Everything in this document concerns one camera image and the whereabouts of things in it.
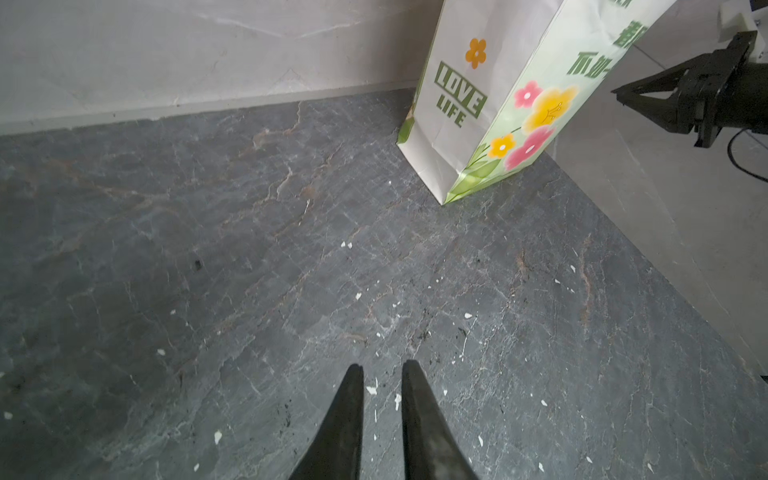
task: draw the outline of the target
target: gray marble floor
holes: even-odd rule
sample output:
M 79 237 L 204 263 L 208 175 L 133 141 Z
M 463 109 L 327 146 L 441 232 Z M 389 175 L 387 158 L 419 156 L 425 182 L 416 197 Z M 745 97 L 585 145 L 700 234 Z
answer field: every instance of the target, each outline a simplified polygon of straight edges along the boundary
M 0 476 L 285 478 L 420 361 L 481 478 L 768 478 L 768 385 L 548 157 L 440 207 L 411 91 L 0 138 Z

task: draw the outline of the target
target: yellow flower print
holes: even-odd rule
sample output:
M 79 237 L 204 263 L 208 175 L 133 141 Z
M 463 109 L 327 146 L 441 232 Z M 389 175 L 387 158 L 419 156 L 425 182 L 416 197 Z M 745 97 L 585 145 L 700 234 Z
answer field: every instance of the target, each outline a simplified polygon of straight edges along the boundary
M 472 69 L 477 68 L 478 63 L 485 63 L 485 40 L 478 41 L 477 38 L 473 38 L 469 42 L 469 50 L 465 58 L 472 64 Z
M 491 141 L 491 150 L 488 152 L 488 158 L 504 158 L 513 148 L 515 148 L 515 139 L 512 138 L 512 134 L 494 138 Z
M 523 122 L 523 133 L 530 134 L 539 127 L 552 125 L 568 111 L 577 93 L 578 88 L 575 86 L 565 90 L 559 88 L 544 90 L 533 102 L 533 113 Z

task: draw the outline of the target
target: floor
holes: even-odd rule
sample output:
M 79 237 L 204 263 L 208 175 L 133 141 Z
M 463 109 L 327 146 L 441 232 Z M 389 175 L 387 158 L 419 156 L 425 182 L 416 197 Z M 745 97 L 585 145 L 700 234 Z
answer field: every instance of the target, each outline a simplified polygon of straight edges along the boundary
M 768 375 L 768 185 L 728 161 L 726 129 L 710 149 L 668 134 L 611 90 L 725 44 L 720 0 L 677 0 L 622 59 L 549 148 L 550 155 L 751 369 Z M 768 175 L 768 137 L 733 146 Z
M 768 384 L 551 158 L 440 207 L 412 91 L 0 137 L 0 476 L 286 478 L 420 361 L 480 478 L 768 478 Z

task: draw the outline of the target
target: white paper bag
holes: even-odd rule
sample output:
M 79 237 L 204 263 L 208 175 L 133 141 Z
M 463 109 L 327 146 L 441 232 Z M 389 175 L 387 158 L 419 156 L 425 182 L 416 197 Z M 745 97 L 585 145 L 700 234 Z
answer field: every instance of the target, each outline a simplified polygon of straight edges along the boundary
M 398 145 L 441 204 L 527 167 L 674 0 L 445 0 Z

